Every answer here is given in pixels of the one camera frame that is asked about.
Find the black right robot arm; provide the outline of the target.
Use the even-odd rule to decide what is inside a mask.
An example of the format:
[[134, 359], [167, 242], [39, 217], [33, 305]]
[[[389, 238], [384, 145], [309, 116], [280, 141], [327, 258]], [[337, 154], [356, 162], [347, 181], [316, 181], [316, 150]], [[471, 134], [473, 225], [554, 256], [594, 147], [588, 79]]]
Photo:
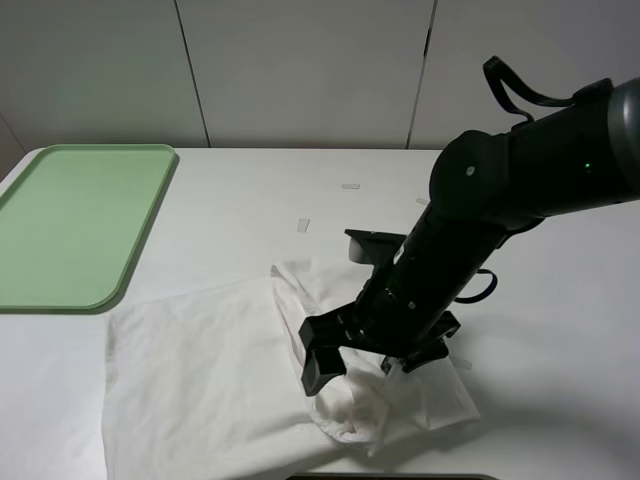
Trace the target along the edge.
[[637, 80], [592, 84], [506, 134], [461, 134], [439, 155], [411, 232], [366, 250], [374, 272], [356, 300], [302, 323], [306, 395], [345, 373], [343, 347], [397, 359], [405, 372], [444, 358], [459, 329], [450, 304], [510, 237], [638, 197]]

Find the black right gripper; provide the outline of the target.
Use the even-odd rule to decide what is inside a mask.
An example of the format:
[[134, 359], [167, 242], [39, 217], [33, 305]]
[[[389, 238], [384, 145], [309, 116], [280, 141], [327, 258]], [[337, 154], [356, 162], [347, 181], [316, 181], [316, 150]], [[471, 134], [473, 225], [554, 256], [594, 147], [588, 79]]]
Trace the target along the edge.
[[305, 395], [346, 374], [341, 347], [385, 356], [385, 374], [446, 358], [445, 339], [460, 327], [447, 309], [459, 293], [460, 264], [451, 259], [404, 259], [376, 270], [355, 301], [304, 320]]

